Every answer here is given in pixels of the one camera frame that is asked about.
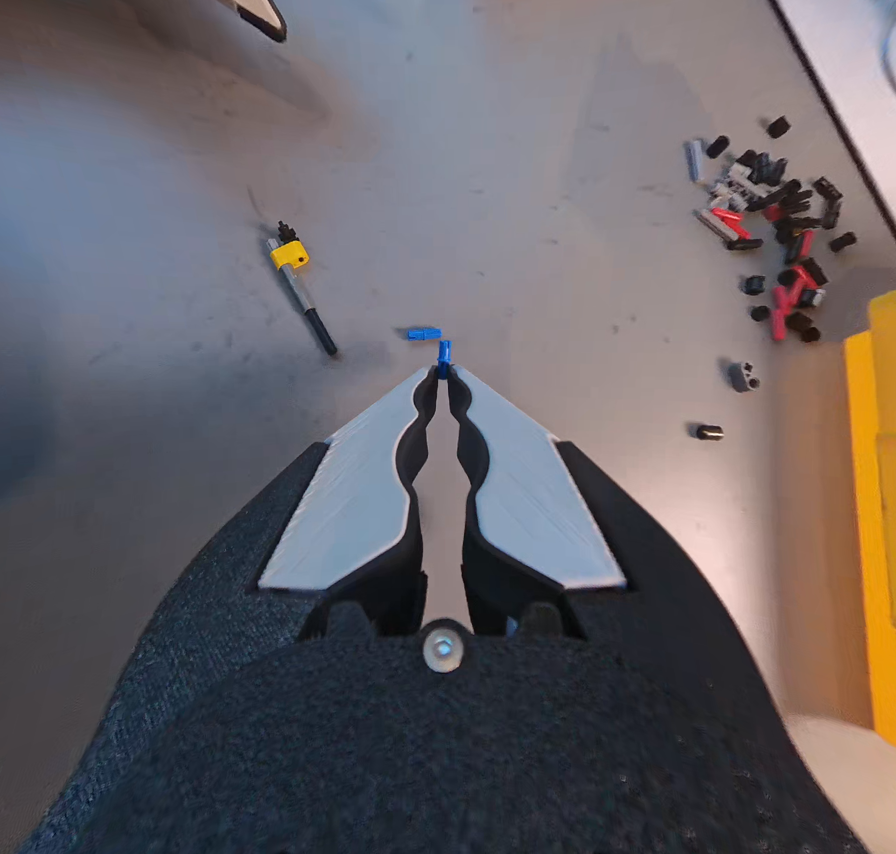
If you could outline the grey desk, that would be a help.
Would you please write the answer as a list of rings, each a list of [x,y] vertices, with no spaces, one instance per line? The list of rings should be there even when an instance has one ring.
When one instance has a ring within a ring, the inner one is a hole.
[[[431,360],[415,324],[677,538],[828,793],[893,849],[857,803],[894,756],[840,343],[894,287],[894,241],[769,1],[275,2],[283,44],[213,0],[2,0],[2,852],[197,551]],[[819,343],[749,316],[777,247],[730,254],[693,216],[684,144],[719,135],[843,192]],[[273,265],[279,221],[336,357]]]

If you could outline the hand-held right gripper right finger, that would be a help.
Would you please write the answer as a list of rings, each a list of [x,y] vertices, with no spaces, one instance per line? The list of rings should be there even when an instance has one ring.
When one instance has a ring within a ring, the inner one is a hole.
[[[457,458],[469,482],[462,580],[479,636],[508,636],[531,606],[583,636],[577,592],[626,590],[626,578],[560,451],[560,440],[467,369],[448,370]]]

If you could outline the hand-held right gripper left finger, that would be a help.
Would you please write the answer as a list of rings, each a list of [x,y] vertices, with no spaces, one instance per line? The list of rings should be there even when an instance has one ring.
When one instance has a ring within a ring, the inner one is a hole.
[[[423,367],[339,428],[257,578],[260,591],[355,602],[384,636],[422,624],[427,576],[415,481],[429,455],[437,368]]]

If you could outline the grey axle pin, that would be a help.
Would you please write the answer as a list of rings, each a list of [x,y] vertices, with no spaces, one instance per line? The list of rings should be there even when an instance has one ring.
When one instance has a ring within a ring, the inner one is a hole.
[[[266,246],[279,276],[284,280],[297,302],[300,313],[306,319],[319,344],[329,357],[336,357],[339,349],[322,321],[306,285],[304,270],[310,265],[310,256],[301,241],[278,246],[277,239],[269,238]]]

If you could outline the pile of loose building pieces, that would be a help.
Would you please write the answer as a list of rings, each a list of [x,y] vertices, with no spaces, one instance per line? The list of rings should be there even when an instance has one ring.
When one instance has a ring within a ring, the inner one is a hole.
[[[725,135],[685,142],[689,178],[706,199],[693,216],[730,254],[760,255],[766,245],[777,247],[774,279],[752,274],[740,282],[745,296],[770,298],[750,308],[749,316],[768,325],[775,343],[789,336],[819,343],[813,314],[823,305],[830,279],[813,248],[823,234],[837,231],[843,192],[827,176],[807,183],[791,176],[784,157],[753,149],[731,154],[729,146]]]

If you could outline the yellow bin with small pieces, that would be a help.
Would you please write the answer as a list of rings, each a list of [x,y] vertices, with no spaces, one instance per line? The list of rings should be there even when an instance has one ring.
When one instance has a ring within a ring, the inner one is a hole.
[[[848,421],[875,732],[895,744],[895,292],[846,339]]]

